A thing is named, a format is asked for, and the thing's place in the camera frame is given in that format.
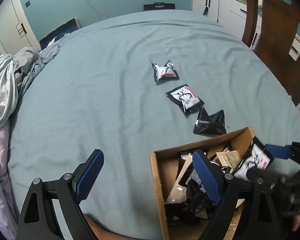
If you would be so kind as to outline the black white snack packet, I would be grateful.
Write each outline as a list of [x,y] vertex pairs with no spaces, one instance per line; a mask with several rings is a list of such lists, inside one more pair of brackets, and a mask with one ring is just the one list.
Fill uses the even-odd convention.
[[171,60],[168,60],[164,66],[152,62],[152,68],[155,82],[159,82],[161,79],[179,79],[178,72]]
[[176,87],[167,92],[166,95],[179,106],[184,115],[192,114],[204,105],[204,101],[190,89],[188,84]]
[[273,161],[274,157],[266,146],[254,136],[241,162],[234,169],[233,175],[238,179],[248,180],[249,169],[256,167],[265,170]]

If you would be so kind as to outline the brown cardboard box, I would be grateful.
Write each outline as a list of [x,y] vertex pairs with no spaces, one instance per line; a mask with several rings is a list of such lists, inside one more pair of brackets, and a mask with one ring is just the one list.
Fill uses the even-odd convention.
[[253,128],[245,127],[214,138],[155,151],[149,155],[163,239],[198,239],[208,224],[206,220],[194,226],[182,225],[175,228],[168,226],[164,202],[177,179],[178,153],[209,148],[208,156],[211,157],[230,142],[239,155],[243,156],[254,136]]

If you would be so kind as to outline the beige snack packet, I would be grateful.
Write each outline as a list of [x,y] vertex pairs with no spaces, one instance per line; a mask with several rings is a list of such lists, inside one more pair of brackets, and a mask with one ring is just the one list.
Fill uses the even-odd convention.
[[193,171],[192,154],[186,156],[185,163],[166,199],[165,204],[180,204],[186,201],[187,180]]

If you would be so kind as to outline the black foil snack packet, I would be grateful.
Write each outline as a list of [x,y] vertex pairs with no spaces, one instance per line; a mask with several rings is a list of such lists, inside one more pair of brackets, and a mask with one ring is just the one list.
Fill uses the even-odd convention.
[[207,136],[226,134],[224,110],[209,115],[202,106],[198,112],[193,133]]

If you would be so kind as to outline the lilac quilt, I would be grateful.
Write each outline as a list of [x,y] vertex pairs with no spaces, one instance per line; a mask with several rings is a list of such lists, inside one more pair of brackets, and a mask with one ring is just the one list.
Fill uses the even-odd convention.
[[7,121],[0,129],[0,232],[6,239],[16,239],[17,215],[7,167],[9,140],[10,122]]

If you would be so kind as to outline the teal bed sheet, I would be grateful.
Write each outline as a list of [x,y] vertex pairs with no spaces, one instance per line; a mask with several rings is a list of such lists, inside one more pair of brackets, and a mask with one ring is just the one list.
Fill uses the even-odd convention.
[[[108,230],[162,239],[149,162],[156,151],[202,140],[196,114],[166,93],[188,84],[228,132],[252,127],[265,144],[300,142],[300,115],[286,90],[237,37],[191,11],[110,18],[62,40],[11,117],[8,169],[15,209],[32,181],[56,180],[95,149],[105,162],[81,203]],[[179,79],[154,81],[152,62],[171,60]]]

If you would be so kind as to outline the crumpled grey blanket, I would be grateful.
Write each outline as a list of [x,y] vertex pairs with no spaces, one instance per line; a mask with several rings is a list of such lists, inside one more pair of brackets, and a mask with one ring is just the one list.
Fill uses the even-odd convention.
[[15,55],[0,55],[0,129],[34,79],[57,56],[59,49],[59,45],[45,51],[24,47]]

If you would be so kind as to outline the brown wooden chair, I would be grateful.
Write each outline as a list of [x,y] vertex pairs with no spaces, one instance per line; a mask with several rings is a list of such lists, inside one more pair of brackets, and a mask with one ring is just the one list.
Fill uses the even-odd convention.
[[[247,18],[242,42],[250,47],[258,19],[258,0],[247,0]],[[300,53],[289,52],[300,25],[300,7],[295,0],[262,0],[261,34],[253,52],[275,75],[295,105],[300,103]]]

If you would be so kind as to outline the white cabinet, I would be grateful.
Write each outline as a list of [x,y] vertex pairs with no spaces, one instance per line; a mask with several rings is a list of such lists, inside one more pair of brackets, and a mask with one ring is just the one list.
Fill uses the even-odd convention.
[[[203,16],[208,17],[214,22],[219,23],[230,34],[239,38],[243,37],[247,5],[238,0],[192,0],[191,10]],[[258,16],[257,26],[254,34],[253,42],[250,46],[254,49],[261,35],[262,18]],[[300,37],[295,36],[291,46],[290,56],[296,60],[300,55]],[[300,113],[300,102],[297,103],[297,109]]]

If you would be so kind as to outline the dark blue framed board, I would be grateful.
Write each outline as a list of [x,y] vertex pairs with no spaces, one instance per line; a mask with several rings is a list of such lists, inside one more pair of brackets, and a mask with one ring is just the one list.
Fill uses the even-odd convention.
[[58,41],[65,35],[81,29],[81,24],[77,18],[73,18],[61,25],[39,41],[41,49],[45,49],[52,41]]

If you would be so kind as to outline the white door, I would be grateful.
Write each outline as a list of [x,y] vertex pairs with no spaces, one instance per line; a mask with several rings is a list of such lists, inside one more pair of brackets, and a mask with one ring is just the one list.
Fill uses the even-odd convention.
[[3,0],[0,5],[0,53],[15,55],[24,47],[41,49],[20,0]]

